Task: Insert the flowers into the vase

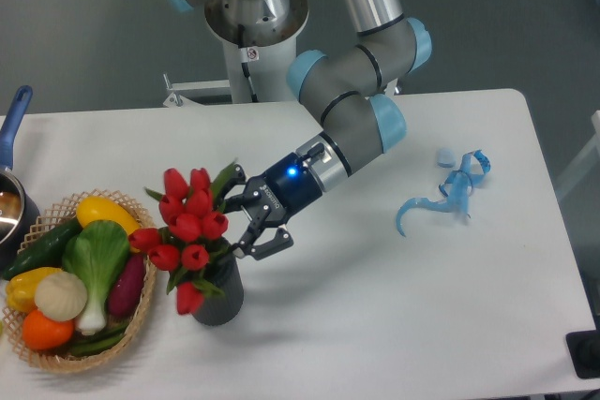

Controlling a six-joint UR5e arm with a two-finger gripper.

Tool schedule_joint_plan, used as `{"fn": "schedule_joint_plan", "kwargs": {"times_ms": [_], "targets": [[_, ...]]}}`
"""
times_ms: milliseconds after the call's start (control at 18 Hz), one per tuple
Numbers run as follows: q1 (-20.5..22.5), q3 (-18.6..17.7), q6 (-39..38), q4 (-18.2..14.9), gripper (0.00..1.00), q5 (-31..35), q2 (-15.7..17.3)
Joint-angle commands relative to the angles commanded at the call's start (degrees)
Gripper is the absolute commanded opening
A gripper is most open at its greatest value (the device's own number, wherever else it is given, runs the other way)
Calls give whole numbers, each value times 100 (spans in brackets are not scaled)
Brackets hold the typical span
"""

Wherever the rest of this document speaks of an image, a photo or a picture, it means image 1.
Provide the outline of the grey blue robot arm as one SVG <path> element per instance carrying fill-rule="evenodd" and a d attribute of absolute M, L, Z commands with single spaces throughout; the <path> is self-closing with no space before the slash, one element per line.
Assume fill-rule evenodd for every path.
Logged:
<path fill-rule="evenodd" d="M 239 258 L 264 259 L 290 247 L 289 219 L 347 180 L 406 133 L 388 83 L 423 65 L 431 54 L 426 27 L 404 15 L 398 0 L 345 0 L 357 44 L 331 58 L 298 52 L 307 0 L 170 0 L 181 11 L 201 7 L 223 48 L 226 89 L 235 103 L 297 101 L 320 133 L 262 174 L 237 173 L 218 193 L 228 211 L 249 224 L 232 247 Z"/>

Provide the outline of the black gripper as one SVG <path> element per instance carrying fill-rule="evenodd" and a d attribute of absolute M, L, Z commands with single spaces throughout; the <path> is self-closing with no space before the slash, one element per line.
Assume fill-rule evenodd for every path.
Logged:
<path fill-rule="evenodd" d="M 243 192 L 227 198 L 237 186 L 242 186 Z M 292 247 L 293 238 L 281 225 L 323 195 L 318 182 L 295 153 L 248 181 L 241 165 L 230 164 L 217 176 L 216 188 L 217 211 L 231 213 L 243 208 L 250 217 L 251 223 L 240 240 L 231 245 L 233 255 L 239 259 L 246 256 L 266 259 Z M 265 228 L 276 228 L 275 235 L 257 244 Z"/>

